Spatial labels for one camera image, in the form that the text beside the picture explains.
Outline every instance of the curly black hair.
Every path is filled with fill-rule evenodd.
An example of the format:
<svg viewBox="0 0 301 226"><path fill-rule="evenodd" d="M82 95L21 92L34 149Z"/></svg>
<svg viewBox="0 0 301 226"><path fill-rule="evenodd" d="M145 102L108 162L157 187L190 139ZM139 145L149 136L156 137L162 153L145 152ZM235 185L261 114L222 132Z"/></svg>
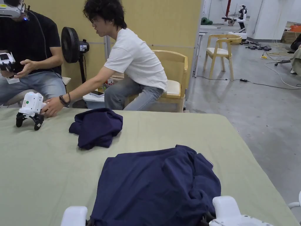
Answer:
<svg viewBox="0 0 301 226"><path fill-rule="evenodd" d="M105 21L112 21L117 27L127 28L120 0L86 0L83 12L91 22L100 16Z"/></svg>
<svg viewBox="0 0 301 226"><path fill-rule="evenodd" d="M12 7L17 7L18 5L20 5L21 0L4 0L4 3L6 5L12 6Z"/></svg>

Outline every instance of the white t-shirt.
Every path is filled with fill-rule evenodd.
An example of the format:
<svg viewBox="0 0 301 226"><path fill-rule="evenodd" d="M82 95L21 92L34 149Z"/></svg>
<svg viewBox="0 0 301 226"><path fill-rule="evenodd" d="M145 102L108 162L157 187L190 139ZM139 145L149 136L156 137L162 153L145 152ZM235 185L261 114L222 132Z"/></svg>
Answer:
<svg viewBox="0 0 301 226"><path fill-rule="evenodd" d="M144 86L167 90L167 77L155 53L130 29L121 29L110 56L104 65L125 73Z"/></svg>

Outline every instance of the man's left hand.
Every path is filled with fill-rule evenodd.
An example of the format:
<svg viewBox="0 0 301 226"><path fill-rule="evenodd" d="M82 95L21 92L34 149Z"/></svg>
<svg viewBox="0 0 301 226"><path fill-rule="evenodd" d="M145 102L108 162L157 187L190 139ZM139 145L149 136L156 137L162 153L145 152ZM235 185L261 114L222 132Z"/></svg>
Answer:
<svg viewBox="0 0 301 226"><path fill-rule="evenodd" d="M57 113L64 107L59 97L54 97L49 100L46 100L45 103L48 104L45 107L43 107L41 113L45 112L45 116L48 118L56 116Z"/></svg>
<svg viewBox="0 0 301 226"><path fill-rule="evenodd" d="M36 61L31 60L21 61L20 64L24 65L24 68L21 72L15 75L15 78L23 78L24 76L27 76L30 72L36 70L36 63Z"/></svg>

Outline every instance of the navy blue shirt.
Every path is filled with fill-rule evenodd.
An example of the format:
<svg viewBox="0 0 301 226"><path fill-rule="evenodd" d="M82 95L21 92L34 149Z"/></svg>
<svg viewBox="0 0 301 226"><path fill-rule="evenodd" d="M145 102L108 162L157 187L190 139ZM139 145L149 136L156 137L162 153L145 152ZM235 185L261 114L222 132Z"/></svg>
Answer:
<svg viewBox="0 0 301 226"><path fill-rule="evenodd" d="M204 214L215 212L212 200L221 195L212 168L202 154L181 145L108 158L91 221L96 226L196 226Z"/></svg>

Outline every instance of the white robotic gripper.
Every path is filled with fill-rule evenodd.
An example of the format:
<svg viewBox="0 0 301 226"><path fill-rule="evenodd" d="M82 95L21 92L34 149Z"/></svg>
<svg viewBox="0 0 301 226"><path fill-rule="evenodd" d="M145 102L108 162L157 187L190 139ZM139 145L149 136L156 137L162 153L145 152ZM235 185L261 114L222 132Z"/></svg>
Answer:
<svg viewBox="0 0 301 226"><path fill-rule="evenodd" d="M43 96L40 93L26 93L22 108L17 114L16 126L21 127L24 120L31 118L35 122L34 129L39 130L44 121L44 116L40 115L40 111L45 105L46 103L43 103Z"/></svg>
<svg viewBox="0 0 301 226"><path fill-rule="evenodd" d="M235 199L231 196L219 196L213 199L216 219L209 226L272 226L266 222L247 215L241 215ZM87 208L71 206L64 212L61 226L85 226Z"/></svg>

